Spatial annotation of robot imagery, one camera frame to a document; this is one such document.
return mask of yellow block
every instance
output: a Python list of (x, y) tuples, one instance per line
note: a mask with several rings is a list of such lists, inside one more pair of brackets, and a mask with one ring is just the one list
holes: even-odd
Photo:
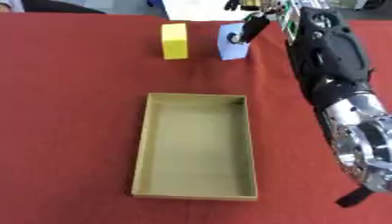
[(188, 58), (186, 24), (163, 24), (162, 46), (166, 60), (182, 60)]

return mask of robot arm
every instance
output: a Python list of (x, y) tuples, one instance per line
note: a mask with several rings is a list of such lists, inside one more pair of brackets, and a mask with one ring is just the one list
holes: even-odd
[(325, 0), (276, 0), (227, 38), (250, 42), (275, 14), (299, 86), (342, 170), (360, 188), (338, 201), (350, 207), (374, 192), (392, 192), (392, 116), (369, 85), (366, 54)]

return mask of blue cube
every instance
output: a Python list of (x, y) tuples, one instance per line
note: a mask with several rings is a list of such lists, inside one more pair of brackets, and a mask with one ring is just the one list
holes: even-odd
[(218, 35), (218, 49), (222, 60), (244, 59), (248, 55), (249, 44), (232, 44), (228, 41), (230, 32), (241, 33), (243, 23), (224, 24), (220, 27)]
[(164, 3), (162, 2), (162, 0), (147, 0), (147, 4), (151, 4), (151, 5), (156, 5), (158, 7), (161, 8), (165, 8)]

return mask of cardboard tray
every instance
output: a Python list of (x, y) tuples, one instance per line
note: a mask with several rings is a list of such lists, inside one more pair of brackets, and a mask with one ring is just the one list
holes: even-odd
[(132, 194), (256, 200), (246, 98), (149, 94)]

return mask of red tablecloth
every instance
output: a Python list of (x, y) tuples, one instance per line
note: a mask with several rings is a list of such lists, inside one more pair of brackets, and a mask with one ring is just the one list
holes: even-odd
[[(274, 24), (220, 61), (219, 23), (189, 23), (190, 59), (163, 60), (156, 17), (0, 15), (0, 222), (387, 223), (392, 196), (342, 209), (355, 184), (300, 94)], [(354, 22), (392, 109), (392, 23)], [(150, 92), (246, 95), (257, 202), (126, 195)]]

